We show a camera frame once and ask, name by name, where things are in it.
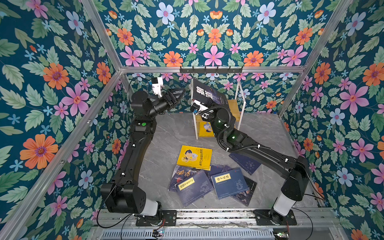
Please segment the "black wolf cover book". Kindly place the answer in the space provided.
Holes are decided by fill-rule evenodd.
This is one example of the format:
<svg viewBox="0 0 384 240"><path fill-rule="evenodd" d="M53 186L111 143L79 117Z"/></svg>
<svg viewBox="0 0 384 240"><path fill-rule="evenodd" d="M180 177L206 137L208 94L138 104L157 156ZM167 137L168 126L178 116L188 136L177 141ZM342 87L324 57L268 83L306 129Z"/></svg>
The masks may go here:
<svg viewBox="0 0 384 240"><path fill-rule="evenodd" d="M198 79L192 81L192 100L200 102L205 107L210 107L211 103L229 107L228 100L223 93L200 82Z"/></svg>

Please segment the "yellow cartoon cover book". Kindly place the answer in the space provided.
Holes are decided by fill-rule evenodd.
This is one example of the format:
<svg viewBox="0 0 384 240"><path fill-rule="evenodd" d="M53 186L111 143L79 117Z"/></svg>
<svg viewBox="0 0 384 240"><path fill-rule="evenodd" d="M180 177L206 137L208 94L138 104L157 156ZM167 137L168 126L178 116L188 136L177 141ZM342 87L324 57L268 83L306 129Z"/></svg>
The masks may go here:
<svg viewBox="0 0 384 240"><path fill-rule="evenodd" d="M177 165L209 171L211 169L212 154L212 149L183 145Z"/></svg>

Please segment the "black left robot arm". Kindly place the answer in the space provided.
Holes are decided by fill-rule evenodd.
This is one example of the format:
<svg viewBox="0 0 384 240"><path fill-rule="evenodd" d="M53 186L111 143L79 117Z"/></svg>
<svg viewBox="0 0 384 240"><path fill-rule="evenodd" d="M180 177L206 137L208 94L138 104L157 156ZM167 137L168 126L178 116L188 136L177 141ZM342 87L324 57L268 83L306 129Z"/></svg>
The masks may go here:
<svg viewBox="0 0 384 240"><path fill-rule="evenodd" d="M161 204L149 200L145 191L139 188L139 174L145 153L156 131L156 116L176 107L184 95L185 89L166 91L154 101L145 91L132 95L134 119L131 122L126 153L111 182L101 187L101 194L109 212L150 217L159 215Z"/></svg>

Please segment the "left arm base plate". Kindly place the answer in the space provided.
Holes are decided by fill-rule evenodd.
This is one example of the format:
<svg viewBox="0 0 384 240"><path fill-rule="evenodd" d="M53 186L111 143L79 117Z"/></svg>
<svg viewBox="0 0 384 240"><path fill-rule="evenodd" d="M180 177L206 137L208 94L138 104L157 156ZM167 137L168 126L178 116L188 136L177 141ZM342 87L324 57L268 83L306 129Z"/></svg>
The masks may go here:
<svg viewBox="0 0 384 240"><path fill-rule="evenodd" d="M138 216L137 227L174 227L177 220L176 210L158 210L155 216Z"/></svg>

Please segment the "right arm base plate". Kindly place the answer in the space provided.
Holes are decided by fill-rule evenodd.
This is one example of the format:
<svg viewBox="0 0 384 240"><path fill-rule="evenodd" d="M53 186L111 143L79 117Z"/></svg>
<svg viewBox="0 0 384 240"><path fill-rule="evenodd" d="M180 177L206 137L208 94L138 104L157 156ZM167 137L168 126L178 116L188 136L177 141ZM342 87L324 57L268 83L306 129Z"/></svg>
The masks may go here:
<svg viewBox="0 0 384 240"><path fill-rule="evenodd" d="M298 224L292 210L286 216L278 214L273 209L254 210L253 213L258 226L296 226Z"/></svg>

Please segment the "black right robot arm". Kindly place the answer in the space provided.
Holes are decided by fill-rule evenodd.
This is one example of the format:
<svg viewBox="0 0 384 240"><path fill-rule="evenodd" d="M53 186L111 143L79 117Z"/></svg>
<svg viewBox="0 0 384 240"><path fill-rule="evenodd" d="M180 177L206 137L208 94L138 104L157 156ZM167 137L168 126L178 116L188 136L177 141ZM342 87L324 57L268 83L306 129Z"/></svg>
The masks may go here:
<svg viewBox="0 0 384 240"><path fill-rule="evenodd" d="M302 156L294 158L281 154L235 129L235 117L229 108L223 105L211 102L206 107L194 101L191 111L211 124L217 143L223 150L254 159L285 179L270 216L287 217L293 206L302 201L309 184L307 159Z"/></svg>

